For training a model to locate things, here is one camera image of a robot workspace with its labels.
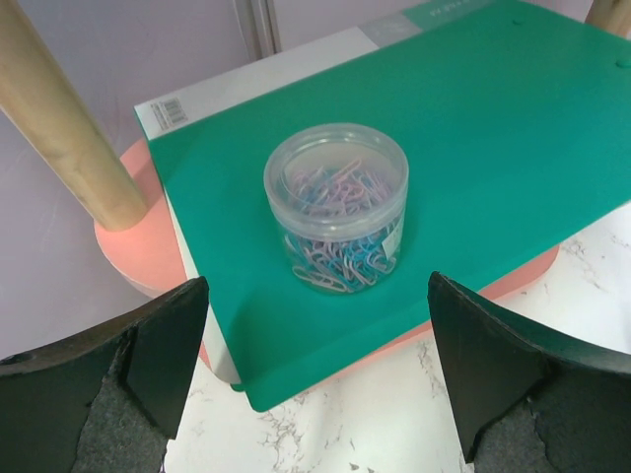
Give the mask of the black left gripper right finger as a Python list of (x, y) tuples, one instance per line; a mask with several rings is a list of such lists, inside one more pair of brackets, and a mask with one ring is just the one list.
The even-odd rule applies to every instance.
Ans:
[(629, 471), (629, 355), (438, 272), (428, 306), (462, 455), (475, 471)]

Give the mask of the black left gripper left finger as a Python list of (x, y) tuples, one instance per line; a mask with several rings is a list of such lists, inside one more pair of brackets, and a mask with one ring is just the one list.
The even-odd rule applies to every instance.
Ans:
[(4, 472), (159, 472), (204, 332), (198, 277), (60, 341), (1, 362)]

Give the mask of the clear paper clip jar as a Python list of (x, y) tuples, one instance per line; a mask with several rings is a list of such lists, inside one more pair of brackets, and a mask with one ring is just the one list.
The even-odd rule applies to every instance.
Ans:
[(354, 294), (394, 270), (409, 164), (383, 132), (353, 123), (307, 128), (271, 153), (263, 183), (298, 279)]

